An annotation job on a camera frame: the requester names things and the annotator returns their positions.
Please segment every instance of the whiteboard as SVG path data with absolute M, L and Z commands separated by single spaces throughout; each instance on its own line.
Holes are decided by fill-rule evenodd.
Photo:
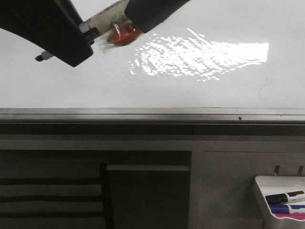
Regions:
M 73 0 L 83 20 L 114 0 Z M 76 68 L 0 30 L 0 108 L 305 108 L 305 1 L 191 0 Z

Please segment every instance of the marker holder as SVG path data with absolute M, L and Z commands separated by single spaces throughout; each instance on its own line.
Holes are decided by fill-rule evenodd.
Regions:
M 272 229 L 305 228 L 305 219 L 276 217 L 265 199 L 268 195 L 305 190 L 305 177 L 256 176 L 253 190 L 268 227 Z M 298 202 L 298 204 L 305 205 L 305 202 Z

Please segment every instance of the red object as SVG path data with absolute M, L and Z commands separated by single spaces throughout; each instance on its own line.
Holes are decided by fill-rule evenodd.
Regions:
M 107 41 L 118 46 L 124 46 L 135 41 L 141 34 L 142 31 L 133 22 L 129 22 L 120 27 L 116 26 Z
M 293 219 L 305 219 L 305 214 L 275 214 L 276 217 L 283 218 L 283 217 L 290 217 Z

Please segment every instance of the whiteboard frame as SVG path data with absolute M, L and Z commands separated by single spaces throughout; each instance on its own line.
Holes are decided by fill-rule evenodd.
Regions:
M 0 123 L 305 125 L 305 109 L 0 108 Z

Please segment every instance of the dry erase marker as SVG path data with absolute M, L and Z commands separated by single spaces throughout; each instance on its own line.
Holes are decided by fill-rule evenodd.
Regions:
M 287 203 L 301 202 L 301 201 L 305 201 L 305 192 L 297 191 L 297 192 L 269 195 L 266 196 L 266 200 L 268 204 L 287 204 Z
M 305 214 L 305 205 L 269 204 L 272 213 Z
M 275 214 L 276 217 L 283 218 L 283 217 L 290 217 L 294 219 L 304 220 L 305 214 Z

